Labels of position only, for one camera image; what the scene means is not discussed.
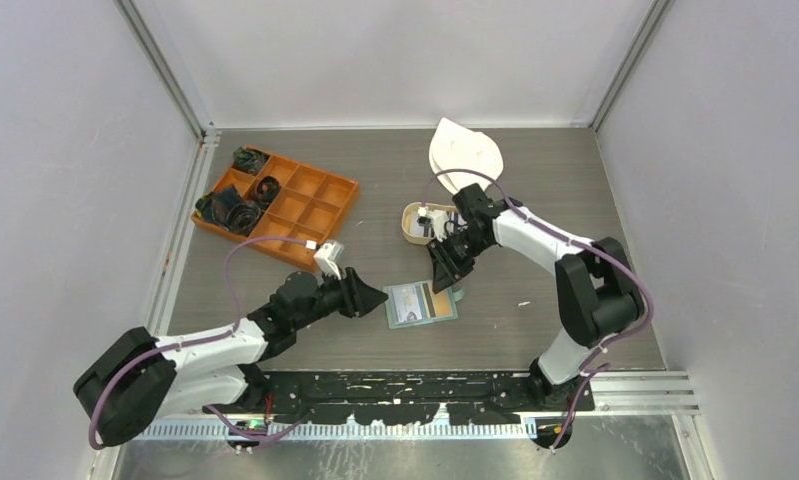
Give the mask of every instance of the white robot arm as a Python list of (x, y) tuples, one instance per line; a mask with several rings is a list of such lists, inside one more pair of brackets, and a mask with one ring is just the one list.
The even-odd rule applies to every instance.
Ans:
[[(428, 243), (434, 267), (434, 291), (453, 285), (473, 270), (475, 257), (493, 245), (516, 250), (555, 276), (558, 311), (563, 324), (555, 341), (530, 366), (539, 397), (571, 384), (581, 365), (608, 335), (628, 328), (644, 312), (636, 286), (621, 272), (590, 252), (574, 246), (593, 245), (628, 267), (622, 245), (605, 238), (574, 236), (538, 218), (512, 199), (520, 212), (503, 200), (494, 202), (476, 184), (461, 189), (453, 201), (467, 222), (465, 229)], [(529, 223), (529, 219), (564, 234), (561, 241)], [(594, 278), (602, 285), (594, 286)]]
[(205, 405), (260, 406), (268, 384), (256, 362), (287, 350), (298, 330), (331, 313), (361, 317), (387, 301), (353, 268), (337, 267), (342, 249), (329, 241), (314, 254), (322, 284), (310, 273), (295, 272), (268, 303), (234, 325), (157, 338), (145, 327), (125, 332), (73, 388), (102, 444), (122, 444), (156, 418)]

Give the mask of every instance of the black mounting plate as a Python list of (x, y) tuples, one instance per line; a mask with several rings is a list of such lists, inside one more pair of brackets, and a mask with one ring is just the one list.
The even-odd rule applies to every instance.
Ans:
[[(446, 404), (450, 424), (476, 425), (520, 423), (519, 413), (563, 412), (570, 396), (537, 401), (529, 388), (528, 372), (518, 371), (296, 371), (264, 372), (265, 391), (272, 393), (272, 413), (281, 423), (307, 415), (307, 421), (323, 425), (346, 423), (349, 415), (361, 425), (381, 420), (385, 425), (420, 422), (434, 418)], [(571, 392), (580, 378), (574, 379)], [(593, 394), (578, 399), (578, 411), (593, 410)], [(246, 412), (220, 407), (224, 413)]]

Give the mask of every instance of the orange compartment tray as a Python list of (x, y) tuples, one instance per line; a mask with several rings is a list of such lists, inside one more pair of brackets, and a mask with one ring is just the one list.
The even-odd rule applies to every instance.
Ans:
[[(234, 185), (241, 197), (248, 199), (264, 177), (278, 180), (281, 190), (248, 237), (231, 233), (213, 223), (205, 222), (196, 212), (191, 216), (197, 227), (241, 243), (246, 238), (261, 235), (314, 240), (322, 243), (340, 230), (340, 225), (358, 199), (358, 182), (312, 167), (276, 153), (244, 145), (270, 155), (257, 175), (249, 175), (229, 167), (213, 187), (214, 192)], [(296, 267), (313, 271), (316, 268), (313, 250), (281, 241), (264, 241), (248, 246)]]

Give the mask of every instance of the cable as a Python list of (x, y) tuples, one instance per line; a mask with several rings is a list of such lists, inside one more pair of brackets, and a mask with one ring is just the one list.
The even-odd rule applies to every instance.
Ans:
[(604, 372), (611, 368), (611, 364), (608, 362), (603, 363), (602, 365), (596, 367), (593, 370), (590, 370), (588, 374), (585, 376), (584, 380), (579, 383), (579, 388), (576, 389), (576, 394), (573, 395), (573, 401), (570, 404), (570, 408), (567, 409), (567, 417), (564, 419), (563, 425), (561, 425), (561, 431), (558, 433), (558, 436), (555, 437), (555, 441), (552, 442), (552, 445), (549, 447), (549, 450), (552, 453), (555, 453), (555, 448), (558, 447), (558, 444), (561, 443), (561, 440), (564, 439), (564, 435), (566, 433), (567, 428), (573, 423), (573, 420), (576, 419), (576, 406), (579, 404), (579, 398), (582, 396), (582, 392), (584, 392), (585, 387), (587, 386), (588, 382), (596, 376), (599, 372)]
[(264, 412), (264, 425), (269, 425), (269, 414), (272, 412), (272, 393), (266, 397), (267, 409)]
[[(577, 239), (574, 239), (574, 238), (570, 238), (567, 235), (565, 235), (565, 234), (563, 234), (563, 233), (561, 233), (561, 232), (559, 232), (559, 231), (557, 231), (557, 230), (555, 230), (553, 228), (550, 228), (549, 226), (545, 225), (543, 222), (539, 222), (536, 219), (530, 217), (528, 214), (526, 214), (522, 210), (517, 209), (517, 206), (514, 205), (514, 202), (511, 200), (511, 197), (508, 195), (508, 192), (505, 190), (505, 187), (503, 187), (495, 179), (493, 179), (493, 178), (491, 178), (491, 177), (489, 177), (489, 176), (487, 176), (487, 175), (485, 175), (485, 174), (483, 174), (481, 172), (476, 172), (475, 170), (470, 170), (468, 168), (449, 168), (449, 169), (441, 170), (441, 171), (435, 173), (428, 180), (428, 182), (426, 182), (425, 187), (423, 187), (423, 199), (422, 199), (422, 202), (420, 202), (421, 206), (424, 207), (426, 205), (426, 197), (428, 196), (428, 189), (431, 186), (431, 184), (434, 183), (435, 179), (437, 177), (439, 177), (440, 175), (446, 175), (446, 174), (449, 174), (449, 173), (469, 173), (471, 175), (476, 175), (477, 177), (481, 177), (481, 178), (487, 180), (492, 185), (494, 185), (497, 189), (499, 189), (499, 191), (502, 193), (502, 197), (505, 200), (505, 203), (508, 205), (508, 208), (510, 208), (511, 211), (513, 211), (518, 217), (522, 218), (523, 220), (527, 221), (528, 223), (530, 223), (530, 224), (534, 225), (535, 227), (539, 228), (544, 233), (546, 233), (548, 235), (551, 235), (553, 238), (557, 238), (558, 240), (561, 240), (562, 242), (567, 242), (568, 244), (575, 245), (576, 247), (581, 248), (582, 250), (588, 251), (588, 252), (596, 255), (597, 257), (605, 260), (606, 262), (610, 263), (614, 268), (616, 268), (617, 270), (622, 272), (623, 275), (628, 277), (628, 279), (631, 280), (632, 283), (635, 284), (635, 286), (637, 287), (638, 291), (640, 291), (640, 294), (643, 297), (644, 303), (646, 303), (646, 315), (644, 315), (643, 321), (641, 321), (638, 325), (636, 325), (635, 327), (631, 328), (630, 330), (627, 330), (625, 332), (621, 332), (621, 333), (619, 333), (617, 335), (609, 335), (609, 336), (605, 337), (604, 339), (602, 339), (599, 342), (599, 344), (596, 347), (594, 347), (594, 350), (587, 356), (587, 358), (585, 358), (585, 360), (582, 362), (582, 364), (579, 365), (579, 370), (581, 370), (582, 372), (588, 374), (582, 380), (581, 384), (579, 384), (579, 388), (577, 390), (578, 392), (583, 391), (584, 388), (587, 386), (588, 382), (590, 381), (590, 379), (593, 378), (597, 373), (602, 371), (602, 370), (600, 370), (600, 368), (602, 368), (605, 365), (607, 365), (607, 367), (605, 367), (605, 369), (610, 368), (610, 364), (605, 363), (605, 364), (601, 365), (599, 368), (597, 368), (595, 370), (588, 370), (587, 369), (587, 367), (590, 365), (590, 363), (597, 356), (599, 356), (600, 353), (602, 353), (604, 351), (607, 351), (608, 346), (610, 346), (611, 344), (619, 342), (620, 340), (623, 340), (624, 338), (629, 338), (632, 335), (636, 335), (636, 334), (640, 333), (643, 329), (645, 329), (646, 327), (648, 327), (652, 323), (652, 318), (653, 318), (654, 312), (655, 312), (655, 302), (653, 301), (652, 294), (649, 293), (649, 290), (646, 288), (646, 285), (644, 285), (643, 281), (641, 281), (641, 279), (638, 278), (638, 276), (635, 275), (634, 272), (632, 272), (628, 267), (626, 267), (625, 265), (620, 263), (620, 261), (617, 260), (616, 258), (612, 257), (611, 255), (608, 255), (607, 253), (603, 252), (602, 250), (599, 250), (598, 248), (595, 248), (593, 245), (588, 245), (588, 244), (586, 244), (586, 243), (584, 243), (584, 242), (582, 242), (580, 240), (577, 240)], [(573, 402), (573, 406), (570, 407), (570, 410), (575, 412), (575, 405), (577, 403), (578, 402), (574, 401)], [(569, 414), (567, 415), (567, 419), (564, 421), (564, 425), (561, 428), (561, 433), (558, 434), (558, 437), (555, 438), (555, 442), (552, 444), (553, 452), (554, 452), (555, 446), (557, 446), (558, 443), (560, 443), (561, 439), (564, 438), (564, 432), (570, 426), (570, 423), (572, 422), (572, 418), (573, 418), (572, 415), (569, 415)]]
[(260, 444), (258, 444), (257, 447), (254, 447), (255, 450), (275, 445), (279, 440), (284, 438), (288, 433), (292, 432), (296, 427), (299, 426), (300, 423), (302, 423), (302, 420), (296, 420), (292, 424), (284, 427), (284, 429), (282, 429), (278, 433), (273, 433), (271, 435), (262, 435), (258, 433), (247, 432), (245, 430), (238, 428), (237, 425), (231, 423), (231, 420), (225, 418), (225, 415), (223, 415), (223, 413), (217, 410), (217, 408), (214, 407), (213, 405), (206, 405), (205, 408), (207, 408), (211, 413), (219, 417), (222, 423), (225, 424), (225, 426), (228, 427), (232, 432), (236, 433), (237, 435), (240, 435), (246, 440), (261, 442)]
[[(250, 238), (250, 239), (246, 240), (245, 242), (242, 242), (242, 243), (236, 245), (234, 248), (232, 248), (228, 252), (228, 255), (225, 256), (225, 260), (223, 260), (223, 262), (222, 262), (222, 274), (225, 277), (225, 285), (226, 285), (226, 287), (228, 287), (228, 290), (231, 292), (231, 302), (234, 305), (234, 312), (236, 313), (236, 317), (235, 317), (234, 323), (231, 324), (231, 330), (229, 330), (227, 332), (222, 332), (222, 333), (219, 333), (219, 334), (216, 334), (216, 335), (211, 335), (209, 337), (196, 338), (196, 339), (193, 339), (193, 340), (188, 340), (188, 341), (180, 343), (180, 344), (173, 343), (173, 344), (170, 344), (170, 345), (164, 345), (162, 347), (153, 348), (152, 350), (149, 350), (147, 352), (143, 352), (142, 354), (138, 355), (137, 357), (131, 359), (131, 361), (126, 363), (125, 366), (120, 368), (119, 371), (117, 371), (116, 374), (113, 376), (113, 378), (111, 378), (111, 380), (108, 382), (108, 384), (105, 385), (105, 388), (102, 390), (102, 394), (99, 395), (99, 399), (96, 401), (96, 406), (93, 407), (93, 412), (90, 414), (90, 427), (87, 429), (87, 441), (90, 443), (90, 447), (92, 447), (93, 450), (101, 450), (101, 449), (105, 448), (105, 445), (103, 443), (99, 443), (98, 439), (96, 438), (96, 426), (99, 424), (99, 420), (101, 419), (101, 416), (102, 416), (102, 410), (104, 409), (104, 406), (105, 406), (105, 403), (107, 402), (108, 397), (113, 392), (113, 389), (116, 388), (116, 384), (119, 383), (119, 381), (122, 380), (122, 377), (124, 377), (128, 372), (130, 372), (132, 368), (136, 367), (137, 365), (143, 363), (144, 361), (148, 360), (149, 358), (151, 358), (151, 357), (153, 357), (153, 356), (155, 356), (155, 355), (157, 355), (159, 353), (169, 352), (169, 351), (175, 350), (177, 348), (193, 347), (193, 346), (196, 346), (196, 345), (204, 345), (206, 343), (211, 343), (211, 342), (216, 342), (218, 340), (223, 340), (223, 339), (228, 338), (231, 335), (233, 335), (234, 332), (236, 332), (237, 329), (240, 328), (240, 320), (241, 320), (240, 302), (237, 300), (237, 294), (235, 293), (234, 286), (231, 283), (231, 276), (229, 275), (229, 268), (228, 268), (229, 267), (229, 262), (231, 261), (231, 257), (237, 251), (239, 251), (241, 248), (243, 248), (243, 247), (245, 247), (247, 245), (251, 245), (253, 243), (262, 242), (262, 241), (266, 241), (266, 240), (280, 240), (282, 242), (291, 242), (291, 243), (296, 243), (296, 244), (299, 244), (299, 245), (306, 245), (306, 242), (304, 240), (300, 240), (298, 238), (282, 237), (282, 236), (277, 236), (277, 235), (264, 235), (264, 236), (257, 237), (257, 238)], [(228, 419), (226, 419), (221, 413), (217, 413), (217, 416), (220, 417), (220, 420), (222, 420), (223, 423), (226, 423), (226, 424), (230, 425), (230, 422), (228, 422)], [(235, 427), (233, 425), (231, 425), (230, 428), (235, 433), (237, 433), (238, 435), (241, 435), (242, 433), (245, 433), (245, 434), (249, 435), (248, 432), (242, 431), (242, 430), (240, 430), (239, 428), (237, 428), (237, 427)]]
[(463, 225), (458, 225), (458, 222), (456, 222), (455, 220), (452, 220), (451, 218), (449, 220), (446, 220), (446, 222), (443, 223), (443, 229), (448, 231), (446, 226), (449, 225), (450, 223), (452, 224), (452, 233), (463, 232), (464, 230), (467, 229), (467, 224), (466, 223), (463, 224)]

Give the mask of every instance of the white wall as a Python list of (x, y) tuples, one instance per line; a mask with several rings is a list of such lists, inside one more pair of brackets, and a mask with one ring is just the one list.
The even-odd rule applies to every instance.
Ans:
[(195, 147), (113, 2), (0, 2), (0, 479), (85, 478), (72, 385), (145, 321)]
[(799, 478), (799, 1), (676, 2), (600, 143), (725, 478)]
[(146, 0), (217, 127), (586, 125), (652, 0)]

